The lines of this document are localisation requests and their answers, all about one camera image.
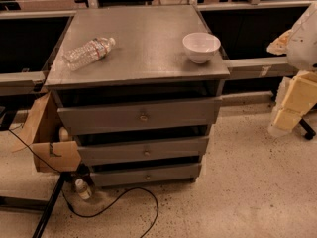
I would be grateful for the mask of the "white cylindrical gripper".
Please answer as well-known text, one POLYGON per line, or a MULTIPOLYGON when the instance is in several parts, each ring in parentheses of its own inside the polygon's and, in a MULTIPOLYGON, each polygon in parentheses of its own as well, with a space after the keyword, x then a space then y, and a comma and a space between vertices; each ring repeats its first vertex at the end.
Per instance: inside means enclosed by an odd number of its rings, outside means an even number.
POLYGON ((317 73, 300 71, 293 78, 285 77, 279 85, 276 105, 271 113, 268 132, 285 136, 317 103, 317 73))

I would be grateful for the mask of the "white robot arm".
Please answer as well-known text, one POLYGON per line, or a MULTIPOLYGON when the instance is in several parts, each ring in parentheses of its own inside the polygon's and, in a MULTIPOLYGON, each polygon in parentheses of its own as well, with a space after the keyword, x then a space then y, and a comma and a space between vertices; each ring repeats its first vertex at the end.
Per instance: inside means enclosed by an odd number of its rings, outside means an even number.
POLYGON ((317 2, 266 48, 275 55, 286 54, 289 65, 298 69, 292 78, 279 85, 268 126, 280 137, 291 133, 300 120, 317 104, 317 2))

